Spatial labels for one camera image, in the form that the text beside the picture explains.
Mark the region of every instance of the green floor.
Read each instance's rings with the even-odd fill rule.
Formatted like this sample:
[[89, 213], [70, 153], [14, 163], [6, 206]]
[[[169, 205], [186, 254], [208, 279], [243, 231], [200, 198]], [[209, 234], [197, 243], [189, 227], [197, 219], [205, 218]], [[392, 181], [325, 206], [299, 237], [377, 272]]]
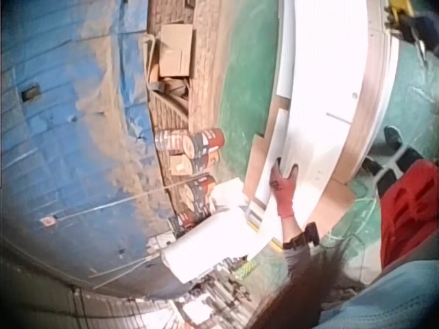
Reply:
[[[263, 134], [272, 96], [278, 0], [240, 1], [243, 5], [230, 45], [219, 126], [227, 137], [223, 159], [243, 179], [253, 136]], [[415, 10], [427, 8], [422, 2], [412, 2]], [[439, 60], [429, 56], [428, 63], [425, 70], [414, 46], [401, 43], [396, 81], [383, 126], [397, 126], [405, 142], [433, 160], [439, 156]], [[383, 164], [388, 159], [382, 132], [370, 155]], [[324, 243], [335, 245], [346, 235], [355, 236], [348, 249], [352, 258], [380, 239], [381, 215], [370, 177], [360, 171], [350, 187], [358, 200]]]

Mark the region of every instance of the hair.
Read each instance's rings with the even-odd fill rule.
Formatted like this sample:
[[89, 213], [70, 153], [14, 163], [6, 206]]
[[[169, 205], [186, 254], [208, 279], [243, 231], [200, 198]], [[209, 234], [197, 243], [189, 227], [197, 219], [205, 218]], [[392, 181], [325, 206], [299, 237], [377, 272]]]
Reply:
[[309, 264], [295, 271], [289, 283], [268, 300], [248, 329], [309, 329], [318, 324], [321, 306], [335, 286], [344, 265], [344, 247], [322, 249]]

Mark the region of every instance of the worker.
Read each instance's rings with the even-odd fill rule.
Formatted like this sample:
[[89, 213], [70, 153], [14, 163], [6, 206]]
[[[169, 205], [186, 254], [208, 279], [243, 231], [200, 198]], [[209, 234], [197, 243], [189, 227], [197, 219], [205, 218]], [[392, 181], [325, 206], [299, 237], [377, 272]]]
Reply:
[[[385, 140], [396, 152], [402, 138], [386, 127]], [[322, 311], [343, 268], [346, 246], [322, 248], [314, 256], [293, 211], [299, 168], [288, 178], [272, 168], [270, 186], [277, 201], [289, 267], [289, 282], [248, 325], [259, 328], [432, 328], [438, 320], [438, 176], [432, 162], [411, 147], [397, 160], [398, 180], [389, 169], [377, 183], [381, 202], [383, 271], [365, 290], [334, 309]], [[367, 158], [363, 168], [376, 175], [381, 166]]]

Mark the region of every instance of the gloved hand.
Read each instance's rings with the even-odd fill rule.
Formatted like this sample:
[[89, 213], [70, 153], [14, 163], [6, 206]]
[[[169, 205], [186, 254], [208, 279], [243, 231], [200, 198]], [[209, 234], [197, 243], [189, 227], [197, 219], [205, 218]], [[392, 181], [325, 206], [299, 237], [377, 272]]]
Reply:
[[277, 202], [277, 213], [281, 219], [294, 216], [293, 196], [296, 190], [298, 166], [295, 164], [288, 178], [282, 176], [279, 165], [281, 158], [277, 158], [270, 174], [270, 187]]

